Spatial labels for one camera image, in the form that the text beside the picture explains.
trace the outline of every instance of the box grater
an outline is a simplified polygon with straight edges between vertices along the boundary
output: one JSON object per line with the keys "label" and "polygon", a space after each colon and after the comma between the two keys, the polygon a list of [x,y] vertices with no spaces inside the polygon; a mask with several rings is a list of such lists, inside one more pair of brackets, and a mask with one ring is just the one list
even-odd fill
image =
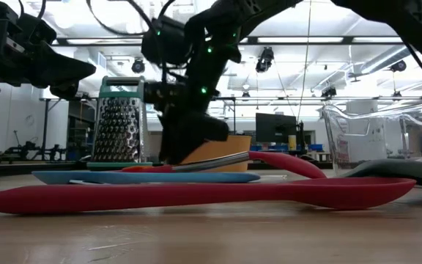
{"label": "box grater", "polygon": [[145,165],[149,157],[144,77],[104,77],[89,167]]}

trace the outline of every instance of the white wall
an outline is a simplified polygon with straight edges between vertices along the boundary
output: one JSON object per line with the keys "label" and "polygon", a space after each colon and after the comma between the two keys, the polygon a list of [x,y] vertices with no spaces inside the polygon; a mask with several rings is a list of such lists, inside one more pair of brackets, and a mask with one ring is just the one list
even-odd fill
{"label": "white wall", "polygon": [[[40,101],[41,89],[24,84],[13,87],[0,84],[0,151],[17,146],[14,131],[19,142],[32,141],[42,146],[45,102]],[[49,113],[47,147],[54,144],[66,146],[67,102],[60,102]]]}

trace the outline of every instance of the red spoon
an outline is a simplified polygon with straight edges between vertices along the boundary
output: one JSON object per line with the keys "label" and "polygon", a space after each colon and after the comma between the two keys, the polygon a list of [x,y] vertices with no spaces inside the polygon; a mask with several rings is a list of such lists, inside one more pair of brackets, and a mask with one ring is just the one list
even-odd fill
{"label": "red spoon", "polygon": [[358,210],[394,201],[415,183],[409,179],[363,177],[276,184],[27,186],[0,191],[0,213],[77,213],[259,200],[291,200],[326,208]]}
{"label": "red spoon", "polygon": [[265,163],[285,169],[290,172],[311,178],[324,179],[325,174],[317,166],[301,158],[296,158],[291,155],[283,153],[264,153],[259,151],[248,151],[244,153],[237,153],[221,158],[214,158],[206,161],[195,162],[191,164],[183,164],[178,166],[164,165],[150,168],[144,167],[128,167],[124,168],[123,172],[197,172],[206,169],[214,169],[220,166],[237,164],[243,161],[261,160]]}

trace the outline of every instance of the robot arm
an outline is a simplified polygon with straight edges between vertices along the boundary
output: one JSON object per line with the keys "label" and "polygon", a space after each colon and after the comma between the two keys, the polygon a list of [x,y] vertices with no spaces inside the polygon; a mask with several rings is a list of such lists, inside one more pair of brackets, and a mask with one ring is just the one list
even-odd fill
{"label": "robot arm", "polygon": [[95,67],[57,54],[50,47],[55,39],[45,21],[28,14],[18,18],[0,2],[0,82],[50,87],[54,95],[74,98],[78,82],[93,74]]}

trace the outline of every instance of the yellow object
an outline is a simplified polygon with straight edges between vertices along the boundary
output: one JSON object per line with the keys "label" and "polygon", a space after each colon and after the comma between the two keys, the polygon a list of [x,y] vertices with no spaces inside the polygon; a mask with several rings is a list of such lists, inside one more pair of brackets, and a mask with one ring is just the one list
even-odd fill
{"label": "yellow object", "polygon": [[[207,142],[193,151],[182,164],[220,158],[250,150],[250,136],[228,136],[225,142]],[[248,162],[209,169],[206,172],[246,172]]]}
{"label": "yellow object", "polygon": [[289,140],[289,150],[297,150],[296,136],[289,135],[288,140]]}

